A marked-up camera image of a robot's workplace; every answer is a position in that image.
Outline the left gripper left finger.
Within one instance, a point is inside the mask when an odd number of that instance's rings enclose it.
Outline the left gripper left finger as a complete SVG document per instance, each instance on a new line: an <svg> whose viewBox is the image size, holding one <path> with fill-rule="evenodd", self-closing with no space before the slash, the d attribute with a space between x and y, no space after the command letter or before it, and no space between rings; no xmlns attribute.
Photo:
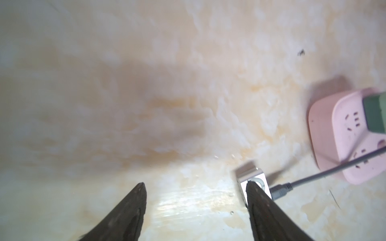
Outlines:
<svg viewBox="0 0 386 241"><path fill-rule="evenodd" d="M147 204L145 184L138 183L81 241L137 241Z"/></svg>

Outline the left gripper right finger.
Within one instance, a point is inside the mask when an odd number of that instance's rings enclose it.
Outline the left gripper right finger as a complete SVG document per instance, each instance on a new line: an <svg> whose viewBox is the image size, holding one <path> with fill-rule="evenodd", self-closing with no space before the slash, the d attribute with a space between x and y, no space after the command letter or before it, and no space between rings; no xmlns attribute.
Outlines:
<svg viewBox="0 0 386 241"><path fill-rule="evenodd" d="M256 241L312 241L280 207L258 186L246 185L248 212Z"/></svg>

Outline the pink power strip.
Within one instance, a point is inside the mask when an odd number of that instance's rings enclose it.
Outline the pink power strip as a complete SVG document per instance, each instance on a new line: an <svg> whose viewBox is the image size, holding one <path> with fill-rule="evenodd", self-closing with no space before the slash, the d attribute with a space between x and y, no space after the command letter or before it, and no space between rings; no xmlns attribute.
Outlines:
<svg viewBox="0 0 386 241"><path fill-rule="evenodd" d="M368 130L362 101L379 92L376 88L344 91L311 105L309 130L321 171L385 147L386 135Z"/></svg>

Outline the green USB charger cube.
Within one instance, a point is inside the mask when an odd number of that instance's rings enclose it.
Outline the green USB charger cube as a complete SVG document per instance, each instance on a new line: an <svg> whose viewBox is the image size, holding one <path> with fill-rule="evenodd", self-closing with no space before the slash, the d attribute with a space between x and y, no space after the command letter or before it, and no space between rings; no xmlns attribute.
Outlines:
<svg viewBox="0 0 386 241"><path fill-rule="evenodd" d="M377 93L363 99L363 108L368 130L386 133L386 93Z"/></svg>

